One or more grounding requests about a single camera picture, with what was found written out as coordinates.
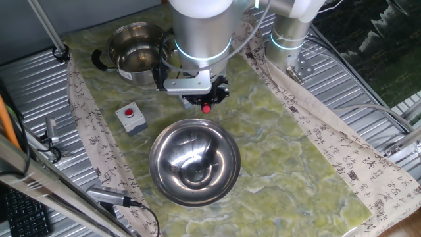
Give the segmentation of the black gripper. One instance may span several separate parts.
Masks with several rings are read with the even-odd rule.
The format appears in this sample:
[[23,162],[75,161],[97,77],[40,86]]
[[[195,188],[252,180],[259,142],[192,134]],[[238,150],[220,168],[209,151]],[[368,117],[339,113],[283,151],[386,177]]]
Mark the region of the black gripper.
[[[219,104],[226,97],[230,95],[229,82],[225,76],[217,76],[212,83],[212,89],[210,92],[210,104]],[[182,99],[185,99],[192,105],[202,106],[204,103],[203,95],[183,95]]]

